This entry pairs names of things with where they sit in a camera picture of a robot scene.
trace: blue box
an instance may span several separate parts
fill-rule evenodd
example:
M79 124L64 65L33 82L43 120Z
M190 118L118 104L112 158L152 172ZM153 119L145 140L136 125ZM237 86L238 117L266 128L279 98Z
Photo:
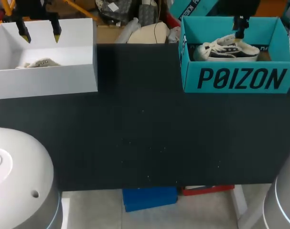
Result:
M122 190L126 212L154 208L177 202L175 187L126 188Z
M268 50L271 61L191 61L188 45L212 42L232 34L232 17L183 17L179 56L183 89L187 93L287 93L290 50L279 18L250 18L244 41Z
M206 16L217 2L217 0L175 0L169 11L181 21L184 16Z

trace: shoe lace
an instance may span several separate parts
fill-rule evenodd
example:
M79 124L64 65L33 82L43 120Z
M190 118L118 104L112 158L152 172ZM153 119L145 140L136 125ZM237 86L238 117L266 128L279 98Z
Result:
M205 42L205 43L203 43L203 46L209 47L204 52L204 56L206 57L206 59L209 57L211 51L225 51L226 50L223 46L217 44L216 41L212 42L212 43Z

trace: black table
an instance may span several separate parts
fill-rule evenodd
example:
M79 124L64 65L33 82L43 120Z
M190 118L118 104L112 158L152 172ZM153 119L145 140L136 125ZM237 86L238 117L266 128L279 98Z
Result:
M0 100L0 127L48 150L60 189L272 182L290 93L185 94L176 45L99 45L98 93Z

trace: floor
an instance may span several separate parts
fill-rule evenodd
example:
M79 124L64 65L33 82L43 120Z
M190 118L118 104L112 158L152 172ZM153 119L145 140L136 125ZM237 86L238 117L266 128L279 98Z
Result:
M247 204L261 188L269 187L243 186ZM176 204L130 213L120 189L64 192L63 198L69 205L67 229L237 229L229 192L179 196ZM253 229L264 228L259 220Z

